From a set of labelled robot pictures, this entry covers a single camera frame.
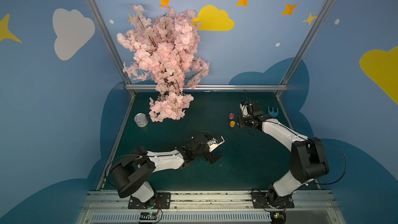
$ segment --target silver can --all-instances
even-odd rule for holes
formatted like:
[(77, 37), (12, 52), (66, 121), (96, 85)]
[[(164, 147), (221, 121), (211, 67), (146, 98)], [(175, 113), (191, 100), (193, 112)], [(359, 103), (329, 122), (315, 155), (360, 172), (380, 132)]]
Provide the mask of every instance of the silver can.
[(145, 113), (138, 113), (134, 116), (134, 121), (138, 127), (144, 127), (148, 124), (148, 119)]

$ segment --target yellow cloud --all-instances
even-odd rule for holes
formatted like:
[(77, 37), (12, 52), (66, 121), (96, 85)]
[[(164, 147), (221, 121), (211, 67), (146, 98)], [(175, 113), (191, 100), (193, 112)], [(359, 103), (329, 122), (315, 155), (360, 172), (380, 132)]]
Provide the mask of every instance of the yellow cloud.
[(199, 13), (198, 17), (192, 19), (192, 23), (201, 22), (199, 30), (227, 31), (234, 27), (235, 22), (228, 17), (228, 13), (219, 10), (213, 5), (206, 5)]
[(398, 46), (388, 52), (368, 51), (361, 57), (359, 65), (365, 74), (398, 104)]

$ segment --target metal bracket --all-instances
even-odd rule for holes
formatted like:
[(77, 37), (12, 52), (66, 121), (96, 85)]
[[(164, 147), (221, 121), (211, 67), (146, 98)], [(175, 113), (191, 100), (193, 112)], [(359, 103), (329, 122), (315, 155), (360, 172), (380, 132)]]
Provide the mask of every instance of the metal bracket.
[[(252, 192), (251, 193), (251, 202), (253, 203), (254, 208), (275, 208), (268, 204), (267, 201), (268, 192)], [(289, 202), (286, 205), (286, 208), (295, 208), (293, 201)]]
[[(154, 210), (156, 210), (157, 208), (169, 209), (170, 208), (170, 197), (171, 197), (171, 193), (168, 193), (168, 192), (158, 193), (157, 200), (160, 201), (160, 206), (159, 206), (159, 203), (157, 201), (155, 201), (153, 206), (155, 206), (156, 208), (154, 208)], [(137, 198), (130, 196), (129, 205), (127, 208), (128, 209), (147, 209), (148, 204), (142, 203)]]

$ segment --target cable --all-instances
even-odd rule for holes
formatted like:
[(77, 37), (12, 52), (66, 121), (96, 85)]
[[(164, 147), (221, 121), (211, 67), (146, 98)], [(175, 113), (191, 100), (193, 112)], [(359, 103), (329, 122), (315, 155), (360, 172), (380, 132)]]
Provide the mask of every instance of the cable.
[(251, 98), (249, 97), (249, 99), (248, 99), (248, 96), (246, 94), (246, 93), (249, 93), (249, 92), (246, 89), (243, 89), (243, 92), (245, 93), (246, 100), (251, 104)]
[(158, 207), (156, 207), (156, 206), (154, 206), (154, 205), (147, 204), (147, 206), (152, 206), (152, 207), (158, 208), (158, 213), (159, 213), (159, 210), (160, 210), (160, 212), (162, 213), (162, 215), (160, 216), (159, 220), (157, 220), (157, 221), (154, 222), (153, 224), (158, 223), (158, 222), (161, 221), (162, 218), (163, 218), (163, 210), (161, 209), (161, 203), (160, 203), (160, 201), (158, 201), (158, 204), (159, 204)]
[(334, 149), (334, 150), (336, 150), (336, 151), (338, 151), (338, 152), (341, 152), (341, 154), (344, 155), (344, 160), (345, 160), (344, 172), (343, 172), (343, 174), (341, 175), (341, 177), (340, 177), (339, 179), (337, 179), (336, 181), (331, 182), (331, 183), (314, 183), (314, 182), (309, 182), (309, 183), (311, 183), (311, 184), (318, 184), (318, 185), (331, 185), (331, 184), (334, 184), (334, 183), (340, 181), (340, 180), (344, 177), (344, 175), (346, 174), (346, 171), (347, 171), (347, 156), (346, 156), (346, 154), (345, 154), (344, 152), (342, 152), (342, 151), (339, 150), (339, 149), (336, 149), (336, 148), (333, 148), (333, 147), (330, 147), (330, 146), (326, 146), (326, 145), (324, 145), (324, 144), (322, 144), (322, 145), (323, 145), (324, 147), (328, 147), (328, 148), (330, 148), (330, 149)]
[(108, 170), (108, 167), (109, 167), (109, 165), (112, 164), (112, 162), (114, 162), (115, 160), (117, 160), (117, 159), (119, 159), (119, 158), (121, 158), (121, 157), (126, 157), (126, 156), (148, 157), (147, 155), (127, 154), (127, 155), (123, 155), (123, 156), (117, 157), (117, 158), (115, 158), (114, 160), (112, 160), (112, 161), (105, 167), (105, 179), (106, 179), (106, 180), (108, 181), (108, 183), (109, 183), (110, 185), (112, 185), (114, 188), (116, 188), (116, 186), (113, 185), (113, 184), (108, 180), (108, 176), (106, 175), (106, 171)]
[(209, 132), (209, 131), (200, 131), (200, 132), (208, 132), (208, 133), (211, 133), (213, 136), (215, 136), (212, 132)]
[(336, 148), (333, 148), (333, 147), (330, 147), (330, 146), (326, 146), (326, 145), (324, 145), (324, 144), (321, 144), (321, 145), (323, 145), (324, 147), (328, 147), (328, 148), (330, 148), (330, 149), (334, 149), (334, 150), (336, 150), (336, 151), (338, 151), (338, 152), (341, 152), (341, 154), (343, 154), (344, 160), (345, 160), (344, 172), (343, 172), (343, 174), (341, 175), (341, 177), (340, 177), (339, 179), (337, 179), (336, 181), (331, 182), (331, 183), (314, 183), (314, 182), (308, 182), (308, 183), (311, 183), (311, 184), (318, 184), (318, 185), (331, 185), (331, 184), (334, 184), (334, 183), (340, 181), (340, 180), (344, 177), (344, 175), (346, 174), (346, 171), (347, 171), (347, 156), (346, 156), (346, 154), (345, 154), (344, 152), (342, 152), (342, 151), (339, 150), (339, 149), (336, 149)]

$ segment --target pink flower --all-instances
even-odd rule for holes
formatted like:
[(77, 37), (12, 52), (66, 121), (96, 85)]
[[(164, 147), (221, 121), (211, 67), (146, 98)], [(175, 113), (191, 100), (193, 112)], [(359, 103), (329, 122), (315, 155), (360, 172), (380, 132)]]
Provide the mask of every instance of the pink flower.
[[(149, 116), (153, 122), (162, 122), (165, 118), (179, 120), (185, 116), (183, 109), (193, 100), (191, 95), (183, 93), (184, 85), (187, 83), (188, 87), (194, 88), (209, 74), (210, 63), (194, 56), (200, 42), (199, 27), (191, 23), (195, 12), (187, 10), (176, 14), (170, 9), (166, 16), (156, 17), (152, 22), (142, 15), (144, 8), (141, 5), (132, 8), (137, 12), (131, 21), (135, 29), (128, 30), (126, 35), (119, 33), (117, 41), (135, 52), (136, 62), (130, 67), (124, 63), (123, 72), (143, 81), (150, 75), (157, 83), (156, 90), (160, 95), (156, 101), (150, 98), (149, 102)], [(195, 74), (186, 78), (185, 73), (190, 69)]]

